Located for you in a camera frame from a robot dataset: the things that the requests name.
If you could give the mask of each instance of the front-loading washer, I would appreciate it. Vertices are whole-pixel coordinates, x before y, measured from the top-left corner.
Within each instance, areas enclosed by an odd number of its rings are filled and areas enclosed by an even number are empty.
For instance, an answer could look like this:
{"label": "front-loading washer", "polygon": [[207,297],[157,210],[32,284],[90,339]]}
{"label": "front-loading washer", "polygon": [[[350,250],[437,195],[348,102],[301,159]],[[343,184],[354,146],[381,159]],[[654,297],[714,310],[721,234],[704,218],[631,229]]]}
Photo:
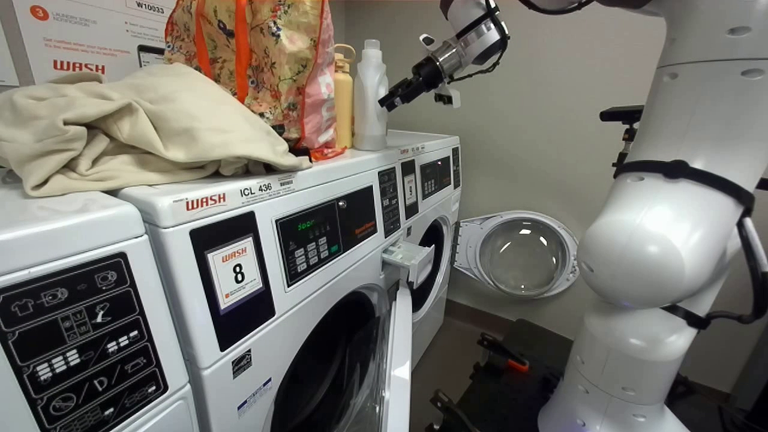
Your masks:
{"label": "front-loading washer", "polygon": [[0,172],[2,429],[194,432],[139,214],[108,195],[30,199]]}
{"label": "front-loading washer", "polygon": [[451,135],[395,129],[387,146],[402,153],[404,240],[435,247],[429,274],[414,290],[414,366],[419,366],[446,313],[461,204],[461,141]]}
{"label": "front-loading washer", "polygon": [[[381,327],[395,310],[381,247],[402,234],[397,163],[395,151],[348,151],[290,175],[121,193],[164,267],[204,429],[367,429],[377,414],[408,428],[411,306],[408,330]],[[402,332],[408,342],[384,344]]]}

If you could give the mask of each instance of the laundry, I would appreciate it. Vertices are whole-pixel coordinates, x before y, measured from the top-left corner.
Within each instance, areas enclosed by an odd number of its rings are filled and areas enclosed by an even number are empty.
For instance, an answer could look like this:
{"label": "laundry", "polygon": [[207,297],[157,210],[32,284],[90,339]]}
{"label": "laundry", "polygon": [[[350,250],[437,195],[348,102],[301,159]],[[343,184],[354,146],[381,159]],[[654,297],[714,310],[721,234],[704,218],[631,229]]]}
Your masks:
{"label": "laundry", "polygon": [[0,166],[32,196],[301,170],[308,159],[229,91],[186,66],[95,74],[0,93]]}

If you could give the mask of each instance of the white robot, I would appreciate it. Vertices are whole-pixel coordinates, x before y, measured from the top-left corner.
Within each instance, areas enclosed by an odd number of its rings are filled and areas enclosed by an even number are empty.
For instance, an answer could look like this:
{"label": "white robot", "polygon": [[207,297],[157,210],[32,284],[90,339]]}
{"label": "white robot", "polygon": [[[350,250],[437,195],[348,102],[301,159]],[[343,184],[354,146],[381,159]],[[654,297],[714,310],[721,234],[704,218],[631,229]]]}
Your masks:
{"label": "white robot", "polygon": [[[566,15],[593,0],[522,2]],[[768,2],[600,2],[663,16],[667,40],[641,133],[578,246],[581,274],[600,306],[584,318],[537,424],[543,432],[683,432],[666,399],[697,333],[721,318],[750,324],[768,306],[765,252],[750,218],[768,169]],[[457,37],[381,105],[455,81],[475,54],[485,54],[480,66],[504,56],[509,33],[492,0],[441,0],[441,10]],[[753,310],[710,313],[739,247],[753,278]]]}

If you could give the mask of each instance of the detergent bottle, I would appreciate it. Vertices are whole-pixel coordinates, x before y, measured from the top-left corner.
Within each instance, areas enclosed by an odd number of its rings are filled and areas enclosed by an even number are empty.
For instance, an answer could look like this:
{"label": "detergent bottle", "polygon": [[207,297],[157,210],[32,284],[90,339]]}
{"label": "detergent bottle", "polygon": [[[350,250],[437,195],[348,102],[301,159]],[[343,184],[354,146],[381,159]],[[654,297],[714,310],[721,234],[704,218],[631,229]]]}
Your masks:
{"label": "detergent bottle", "polygon": [[355,80],[355,148],[384,148],[387,110],[379,99],[389,91],[387,66],[377,38],[367,38]]}
{"label": "detergent bottle", "polygon": [[336,146],[350,148],[354,146],[354,74],[350,66],[355,61],[355,48],[345,43],[333,45],[333,102],[336,102]]}

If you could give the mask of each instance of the wall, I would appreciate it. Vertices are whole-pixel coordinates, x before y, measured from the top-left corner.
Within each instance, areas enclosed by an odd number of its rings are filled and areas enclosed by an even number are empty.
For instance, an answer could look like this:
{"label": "wall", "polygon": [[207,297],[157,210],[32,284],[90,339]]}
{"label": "wall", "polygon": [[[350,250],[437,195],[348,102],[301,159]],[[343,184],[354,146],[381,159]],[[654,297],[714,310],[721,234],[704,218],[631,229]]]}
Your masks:
{"label": "wall", "polygon": [[[389,80],[407,78],[422,58],[419,37],[450,37],[437,0],[338,0],[343,37],[381,40]],[[537,16],[503,0],[515,45],[503,68],[461,84],[463,108],[439,108],[428,96],[392,116],[395,128],[435,129],[463,140],[463,216],[536,210],[564,222],[576,236],[597,216],[611,189],[611,163],[621,128],[600,126],[608,105],[643,104],[666,27],[660,19],[608,8],[571,16]],[[750,307],[746,277],[738,265],[721,307]],[[509,320],[533,320],[573,337],[593,294],[576,284],[569,294],[530,306],[485,295],[455,271],[451,297]],[[762,327],[716,324],[697,339],[685,373],[731,391]]]}

